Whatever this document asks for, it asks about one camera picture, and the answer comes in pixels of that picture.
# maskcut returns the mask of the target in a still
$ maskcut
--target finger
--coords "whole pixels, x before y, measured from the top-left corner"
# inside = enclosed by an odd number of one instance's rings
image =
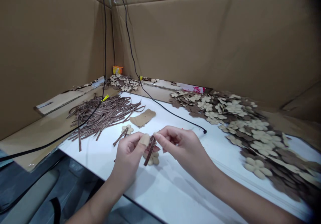
[[[142,135],[132,154],[137,158],[141,158],[149,144],[149,140],[150,136],[148,134]]]
[[[123,138],[121,142],[125,143],[126,146],[132,144],[135,145],[143,135],[144,134],[142,132],[136,132],[134,134],[128,135],[126,138]]]
[[[165,149],[168,151],[172,156],[175,157],[178,151],[178,147],[175,146],[173,143],[169,142],[163,135],[160,133],[154,133],[154,137],[157,140],[157,142]]]
[[[181,140],[181,132],[184,131],[183,129],[179,129],[174,126],[165,126],[162,128],[158,133],[163,135],[165,138],[171,137],[171,138],[176,138],[178,141]]]

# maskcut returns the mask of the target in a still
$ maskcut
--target small orange box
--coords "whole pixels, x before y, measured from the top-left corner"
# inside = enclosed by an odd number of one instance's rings
[[[113,74],[122,74],[124,67],[113,66]]]

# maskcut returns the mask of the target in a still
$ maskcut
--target felt scrap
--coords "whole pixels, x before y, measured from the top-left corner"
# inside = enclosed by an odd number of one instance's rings
[[[155,115],[156,113],[154,111],[147,109],[145,112],[136,117],[130,117],[129,120],[140,128],[147,124]]]

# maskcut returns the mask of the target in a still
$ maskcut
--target cardboard wall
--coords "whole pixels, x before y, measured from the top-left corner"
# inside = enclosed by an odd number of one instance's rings
[[[135,76],[121,0],[115,62]],[[138,74],[229,90],[281,109],[320,81],[311,0],[127,0]]]
[[[103,9],[97,0],[0,0],[0,140],[38,120],[34,106],[104,74]]]

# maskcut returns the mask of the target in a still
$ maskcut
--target right hand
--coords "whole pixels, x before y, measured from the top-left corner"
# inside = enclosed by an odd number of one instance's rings
[[[154,137],[198,183],[205,188],[213,184],[218,168],[193,131],[166,126]]]

